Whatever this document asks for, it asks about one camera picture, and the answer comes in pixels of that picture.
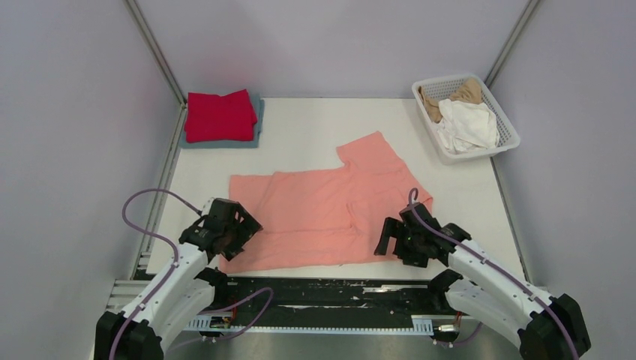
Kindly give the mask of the salmon pink t shirt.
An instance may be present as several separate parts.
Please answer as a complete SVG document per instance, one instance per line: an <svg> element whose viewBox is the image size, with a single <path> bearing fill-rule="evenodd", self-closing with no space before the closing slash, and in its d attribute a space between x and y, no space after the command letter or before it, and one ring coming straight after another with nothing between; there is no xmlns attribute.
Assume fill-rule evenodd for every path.
<svg viewBox="0 0 636 360"><path fill-rule="evenodd" d="M226 273L392 261L376 256L386 218L407 206L411 189L434 199L377 131L336 149L342 166L271 175L232 175L229 198L262 225Z"/></svg>

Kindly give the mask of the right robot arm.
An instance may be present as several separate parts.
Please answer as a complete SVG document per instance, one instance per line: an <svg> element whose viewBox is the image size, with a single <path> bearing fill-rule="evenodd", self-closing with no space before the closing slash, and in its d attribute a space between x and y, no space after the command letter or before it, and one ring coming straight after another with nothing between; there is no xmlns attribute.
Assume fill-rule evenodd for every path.
<svg viewBox="0 0 636 360"><path fill-rule="evenodd" d="M374 253L393 254L406 266L429 260L445 267L429 283L428 302L438 313L469 314L518 348L523 359L579 359L592 347L580 305L551 295L511 274L454 223L441 226L420 202L384 220Z"/></svg>

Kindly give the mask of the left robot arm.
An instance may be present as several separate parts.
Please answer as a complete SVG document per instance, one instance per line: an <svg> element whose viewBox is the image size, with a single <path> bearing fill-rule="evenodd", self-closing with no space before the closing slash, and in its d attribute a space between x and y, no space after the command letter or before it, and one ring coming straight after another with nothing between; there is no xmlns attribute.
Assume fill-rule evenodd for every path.
<svg viewBox="0 0 636 360"><path fill-rule="evenodd" d="M228 277L209 263L243 252L262 225L239 202L213 199L173 245L169 262L119 312L97 321L95 359L163 359L186 325L206 308L230 309Z"/></svg>

